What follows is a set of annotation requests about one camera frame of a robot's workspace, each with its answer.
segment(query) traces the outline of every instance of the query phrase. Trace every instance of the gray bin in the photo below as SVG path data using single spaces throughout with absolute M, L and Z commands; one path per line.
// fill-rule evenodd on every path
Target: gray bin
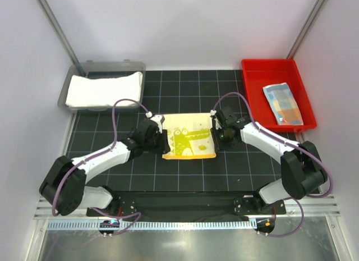
M 86 73 L 86 77 L 89 79 L 102 79 L 102 78 L 110 78 L 110 77 L 125 77 L 130 76 L 135 72 L 142 72 L 142 83 L 141 83 L 141 95 L 140 95 L 140 103 L 142 103 L 142 98 L 144 95 L 144 87 L 145 87 L 145 74 L 146 74 L 146 66 L 141 62 L 92 62 L 87 61 L 81 64 L 82 68 Z M 60 97 L 58 99 L 58 106 L 64 108 L 72 113 L 76 113 L 77 111 L 81 112 L 99 112 L 99 111 L 107 111 L 111 112 L 111 108 L 108 107 L 69 107 L 66 105 L 66 98 L 68 93 L 68 88 L 70 87 L 71 78 L 73 75 L 79 75 L 75 65 L 71 66 L 68 70 L 65 82 L 63 84 Z M 140 106 L 136 104 L 131 107 L 118 107 L 116 108 L 117 113 L 135 113 L 139 111 Z

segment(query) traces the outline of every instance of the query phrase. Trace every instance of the folded cloth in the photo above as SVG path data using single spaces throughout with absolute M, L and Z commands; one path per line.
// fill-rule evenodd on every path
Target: folded cloth
M 287 83 L 263 87 L 279 125 L 303 125 L 301 112 Z
M 139 101 L 141 97 L 142 73 L 111 79 L 87 79 L 72 76 L 68 88 L 66 105 L 77 107 L 112 107 L 121 98 Z M 130 101 L 121 101 L 117 107 L 134 106 Z
M 171 151 L 164 159 L 204 159 L 216 156 L 210 129 L 210 113 L 164 115 L 163 129 L 168 131 Z

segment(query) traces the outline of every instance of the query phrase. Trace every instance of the red tray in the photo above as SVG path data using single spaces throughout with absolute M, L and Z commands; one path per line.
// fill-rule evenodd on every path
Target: red tray
M 304 132 L 316 127 L 315 117 L 294 60 L 245 59 L 242 60 L 246 98 L 253 117 L 273 132 Z M 287 83 L 301 111 L 304 125 L 278 125 L 264 95 L 263 87 Z

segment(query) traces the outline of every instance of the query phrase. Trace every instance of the plastic bin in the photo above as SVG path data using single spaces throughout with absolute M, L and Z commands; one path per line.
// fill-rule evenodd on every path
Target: plastic bin
M 315 117 L 297 65 L 290 59 L 244 59 L 243 80 L 253 117 L 273 132 L 304 132 L 316 127 Z M 298 104 L 303 125 L 278 125 L 264 95 L 263 87 L 287 83 Z
M 144 94 L 145 87 L 145 74 L 146 74 L 146 66 L 141 62 L 92 62 L 87 61 L 82 63 L 86 77 L 90 79 L 101 79 L 104 77 L 125 77 L 129 76 L 135 72 L 142 72 L 142 84 L 141 84 L 141 95 L 140 95 L 140 103 L 142 103 L 142 98 Z M 58 106 L 64 108 L 72 113 L 77 111 L 81 112 L 99 112 L 99 111 L 108 111 L 111 112 L 112 108 L 108 107 L 69 107 L 66 105 L 66 98 L 68 93 L 68 88 L 70 86 L 71 77 L 73 75 L 78 75 L 77 69 L 75 65 L 71 66 L 68 70 L 65 82 L 63 84 L 60 97 L 58 99 Z M 134 105 L 131 107 L 118 107 L 116 108 L 117 113 L 135 113 L 140 109 L 139 105 Z

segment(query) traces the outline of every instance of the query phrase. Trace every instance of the green crocodile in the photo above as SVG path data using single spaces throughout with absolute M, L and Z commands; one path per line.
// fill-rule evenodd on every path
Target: green crocodile
M 173 141 L 171 146 L 174 147 L 174 149 L 172 149 L 171 152 L 174 153 L 174 155 L 181 156 L 183 154 L 183 151 L 188 148 L 191 150 L 192 154 L 194 155 L 190 141 L 206 139 L 210 135 L 211 135 L 211 133 L 210 133 L 209 129 L 202 129 L 202 130 L 188 132 L 188 130 L 186 128 L 183 128 L 182 130 L 180 130 L 179 128 L 176 128 L 174 130 L 173 136 L 170 138 Z M 205 150 L 206 146 L 201 145 L 201 146 L 199 146 L 199 149 Z

